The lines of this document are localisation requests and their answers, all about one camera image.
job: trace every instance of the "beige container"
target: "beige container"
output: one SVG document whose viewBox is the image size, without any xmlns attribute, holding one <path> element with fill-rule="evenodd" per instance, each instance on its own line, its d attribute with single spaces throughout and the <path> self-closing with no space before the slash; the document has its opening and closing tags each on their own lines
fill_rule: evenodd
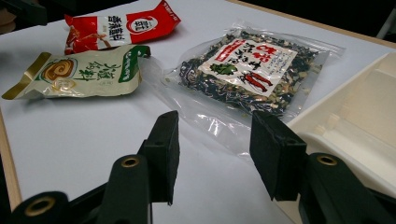
<svg viewBox="0 0 396 224">
<path fill-rule="evenodd" d="M 308 145 L 342 159 L 367 188 L 396 198 L 396 52 L 386 54 L 288 123 Z M 302 223 L 297 202 L 277 202 Z"/>
</svg>

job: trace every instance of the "snack package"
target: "snack package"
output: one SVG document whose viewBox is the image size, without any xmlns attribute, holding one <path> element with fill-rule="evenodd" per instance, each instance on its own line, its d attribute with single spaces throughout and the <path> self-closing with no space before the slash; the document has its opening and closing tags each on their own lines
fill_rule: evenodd
<svg viewBox="0 0 396 224">
<path fill-rule="evenodd" d="M 157 92 L 181 118 L 248 157 L 251 114 L 265 110 L 287 123 L 301 111 L 328 58 L 345 49 L 297 35 L 235 24 L 182 55 Z"/>
<path fill-rule="evenodd" d="M 64 54 L 107 49 L 169 35 L 180 18 L 166 1 L 153 10 L 112 16 L 64 17 L 70 27 Z"/>
<path fill-rule="evenodd" d="M 139 45 L 65 56 L 43 52 L 2 97 L 15 100 L 128 94 L 142 81 L 138 59 L 149 55 L 149 47 Z"/>
</svg>

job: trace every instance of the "tabletop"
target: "tabletop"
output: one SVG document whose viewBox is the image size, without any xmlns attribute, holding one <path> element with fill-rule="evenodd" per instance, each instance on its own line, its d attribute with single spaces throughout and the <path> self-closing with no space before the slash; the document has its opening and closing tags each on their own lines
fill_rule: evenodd
<svg viewBox="0 0 396 224">
<path fill-rule="evenodd" d="M 92 13 L 127 14 L 155 8 L 136 1 Z M 238 20 L 262 29 L 301 35 L 345 48 L 326 62 L 304 104 L 306 109 L 395 45 L 312 21 L 285 17 L 238 1 L 167 0 L 181 18 L 175 31 L 145 43 L 158 72 L 177 67 L 182 55 L 224 35 Z M 7 91 L 41 52 L 64 54 L 68 26 L 51 22 L 0 35 L 0 90 Z M 65 192 L 70 200 L 107 182 L 113 162 L 134 154 L 156 118 L 170 108 L 143 82 L 132 94 L 85 99 L 0 100 L 1 154 L 11 206 L 37 193 Z M 272 202 L 251 161 L 241 158 L 186 120 L 179 121 L 180 165 L 174 204 L 153 205 L 156 223 L 291 223 Z"/>
</svg>

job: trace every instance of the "wooden table edge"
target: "wooden table edge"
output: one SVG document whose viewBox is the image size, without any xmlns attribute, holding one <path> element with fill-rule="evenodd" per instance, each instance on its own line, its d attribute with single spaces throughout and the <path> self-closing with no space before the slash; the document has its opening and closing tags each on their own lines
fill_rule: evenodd
<svg viewBox="0 0 396 224">
<path fill-rule="evenodd" d="M 246 3 L 246 2 L 242 2 L 242 1 L 239 1 L 239 0 L 227 0 L 227 1 L 231 2 L 231 3 L 235 3 L 235 4 L 238 4 L 238 5 L 241 5 L 241 6 L 244 6 L 244 7 L 252 7 L 252 8 L 255 8 L 255 9 L 258 9 L 258 10 L 261 10 L 261 11 L 265 11 L 265 12 L 268 12 L 268 13 L 271 13 L 271 14 L 275 14 L 277 16 L 281 16 L 281 17 L 284 17 L 284 18 L 288 18 L 288 19 L 291 19 L 291 20 L 294 20 L 294 21 L 300 21 L 300 22 L 303 22 L 303 23 L 306 23 L 306 24 L 309 24 L 309 25 L 316 26 L 318 28 L 322 28 L 322 29 L 326 29 L 326 30 L 329 30 L 329 31 L 336 32 L 336 33 L 341 34 L 341 35 L 349 35 L 349 36 L 352 36 L 352 37 L 355 37 L 355 38 L 358 38 L 358 39 L 362 39 L 362 40 L 365 40 L 365 41 L 373 42 L 373 43 L 376 43 L 376 44 L 379 44 L 379 45 L 382 45 L 382 46 L 386 46 L 386 47 L 389 47 L 389 48 L 396 49 L 396 43 L 392 43 L 392 42 L 389 42 L 389 41 L 386 41 L 386 40 L 383 40 L 383 39 L 379 39 L 379 38 L 376 38 L 376 37 L 372 37 L 372 36 L 368 36 L 368 35 L 361 35 L 361 34 L 350 32 L 350 31 L 347 31 L 347 30 L 344 30 L 344 29 L 340 29 L 340 28 L 337 28 L 337 27 L 326 25 L 326 24 L 323 24 L 323 23 L 320 23 L 320 22 L 310 21 L 310 20 L 307 20 L 307 19 L 303 19 L 301 17 L 292 16 L 290 14 L 286 14 L 286 13 L 283 13 L 283 12 L 275 11 L 275 10 L 272 10 L 272 9 L 266 8 L 266 7 L 256 6 L 256 5 L 253 5 L 253 4 L 250 4 L 250 3 Z"/>
<path fill-rule="evenodd" d="M 3 170 L 7 183 L 8 199 L 11 211 L 22 202 L 20 184 L 18 182 L 15 170 L 14 160 L 12 158 L 11 148 L 9 146 L 7 130 L 3 120 L 3 114 L 0 108 L 0 154 L 3 163 Z"/>
</svg>

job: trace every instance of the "clear plastic bag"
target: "clear plastic bag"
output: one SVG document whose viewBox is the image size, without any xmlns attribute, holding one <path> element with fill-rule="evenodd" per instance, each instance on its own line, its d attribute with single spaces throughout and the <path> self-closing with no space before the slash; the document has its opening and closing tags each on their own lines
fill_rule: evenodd
<svg viewBox="0 0 396 224">
<path fill-rule="evenodd" d="M 235 25 L 225 36 L 187 50 L 178 68 L 164 72 L 157 90 L 188 123 L 249 158 L 252 111 L 266 110 L 289 122 L 300 113 L 326 60 L 344 50 Z"/>
</svg>

